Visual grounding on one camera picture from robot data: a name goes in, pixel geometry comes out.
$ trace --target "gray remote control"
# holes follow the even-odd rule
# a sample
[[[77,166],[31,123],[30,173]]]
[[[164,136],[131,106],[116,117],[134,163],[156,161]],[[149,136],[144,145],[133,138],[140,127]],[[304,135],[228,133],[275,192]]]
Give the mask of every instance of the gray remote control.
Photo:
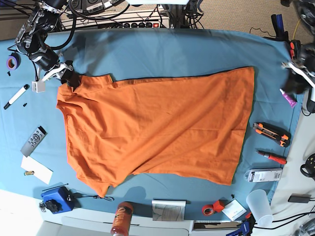
[[[46,136],[46,131],[43,129],[43,127],[38,127],[34,133],[29,137],[29,139],[26,141],[24,146],[21,149],[21,153],[28,157],[38,146],[38,144],[43,140],[43,138]]]

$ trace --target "screwdriver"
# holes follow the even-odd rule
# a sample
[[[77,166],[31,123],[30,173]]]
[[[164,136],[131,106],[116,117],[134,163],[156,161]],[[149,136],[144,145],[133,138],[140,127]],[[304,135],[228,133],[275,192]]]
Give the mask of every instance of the screwdriver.
[[[280,164],[282,164],[282,165],[285,165],[285,164],[287,163],[287,161],[286,161],[284,158],[277,157],[277,156],[273,156],[273,155],[268,154],[268,153],[266,153],[266,152],[264,152],[264,151],[259,151],[259,150],[257,150],[256,152],[257,152],[258,154],[263,155],[264,157],[267,157],[268,159],[273,160],[273,161],[276,161],[276,162],[278,162],[278,163],[280,163]]]

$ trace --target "orange t-shirt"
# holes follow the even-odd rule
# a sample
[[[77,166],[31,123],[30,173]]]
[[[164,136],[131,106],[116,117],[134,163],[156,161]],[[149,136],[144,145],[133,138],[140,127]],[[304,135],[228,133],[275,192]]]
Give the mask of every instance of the orange t-shirt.
[[[68,163],[104,197],[130,174],[167,173],[230,185],[252,110],[254,69],[113,82],[81,77],[58,90]]]

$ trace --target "yellow cable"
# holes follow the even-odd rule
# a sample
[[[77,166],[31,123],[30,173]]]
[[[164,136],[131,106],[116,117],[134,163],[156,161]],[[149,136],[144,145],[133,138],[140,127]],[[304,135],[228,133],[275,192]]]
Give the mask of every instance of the yellow cable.
[[[298,26],[299,26],[299,24],[300,24],[300,21],[301,21],[301,18],[300,18],[299,21],[296,23],[296,26],[295,26],[295,29],[294,29],[294,33],[293,33],[293,39],[292,39],[292,40],[294,40],[294,38],[295,38],[296,30],[297,30],[297,28],[298,28]]]

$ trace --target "tape roll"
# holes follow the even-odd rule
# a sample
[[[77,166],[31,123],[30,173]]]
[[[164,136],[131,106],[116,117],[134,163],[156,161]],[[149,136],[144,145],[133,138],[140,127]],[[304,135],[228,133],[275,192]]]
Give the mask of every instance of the tape roll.
[[[213,205],[204,205],[202,207],[202,214],[205,216],[209,216],[215,213],[215,210],[213,209]]]
[[[20,65],[20,56],[17,53],[12,53],[6,60],[6,67],[9,70],[15,70]]]

